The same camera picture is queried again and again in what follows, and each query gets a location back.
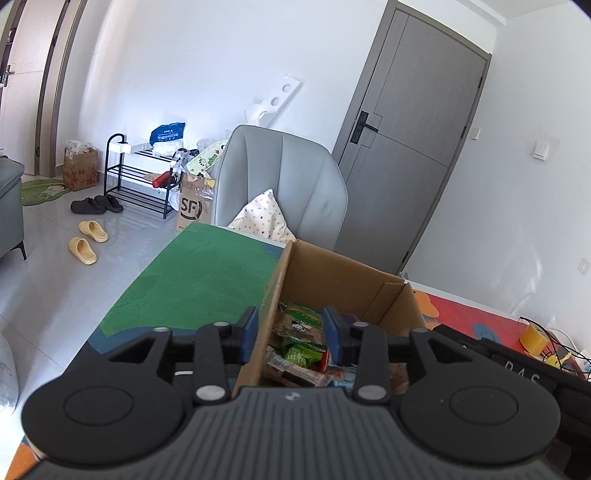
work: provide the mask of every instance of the open cardboard box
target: open cardboard box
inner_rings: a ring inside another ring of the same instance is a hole
[[[402,278],[301,240],[290,242],[267,286],[251,361],[240,370],[234,394],[260,383],[272,327],[280,318],[279,302],[288,301],[317,312],[333,306],[390,336],[408,335],[413,328],[425,326],[413,289]]]

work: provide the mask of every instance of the sofa leg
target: sofa leg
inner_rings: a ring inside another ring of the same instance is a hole
[[[27,253],[25,252],[25,242],[22,241],[21,243],[19,243],[16,247],[13,248],[13,250],[19,249],[22,253],[22,259],[26,260],[27,259]]]

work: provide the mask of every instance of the slipper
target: slipper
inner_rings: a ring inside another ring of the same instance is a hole
[[[90,222],[80,222],[78,228],[80,229],[80,232],[88,235],[95,242],[100,244],[106,242],[109,239],[107,232],[105,232],[103,228],[94,220],[91,220]]]
[[[95,201],[99,205],[104,206],[110,212],[115,212],[115,213],[123,212],[123,206],[112,195],[97,195],[95,197]]]
[[[104,205],[99,205],[94,199],[88,197],[85,200],[72,202],[70,210],[78,215],[102,215],[107,211]]]
[[[92,251],[88,240],[85,238],[75,236],[70,240],[70,252],[86,265],[92,265],[96,262],[96,254]]]

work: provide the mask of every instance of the black shoe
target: black shoe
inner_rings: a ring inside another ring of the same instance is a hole
[[[95,197],[95,201],[99,205],[104,206],[110,212],[115,212],[115,213],[123,212],[123,206],[112,195],[97,195]]]
[[[99,205],[94,199],[88,197],[85,200],[72,202],[70,210],[79,215],[102,215],[107,211],[104,205]]]

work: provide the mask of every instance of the black door handle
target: black door handle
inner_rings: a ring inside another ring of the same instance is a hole
[[[359,143],[359,139],[361,138],[364,128],[369,128],[371,131],[378,133],[377,128],[366,123],[368,116],[369,114],[363,111],[359,115],[359,120],[357,120],[357,125],[355,125],[355,130],[353,131],[353,136],[351,137],[351,143],[354,143],[355,145]]]

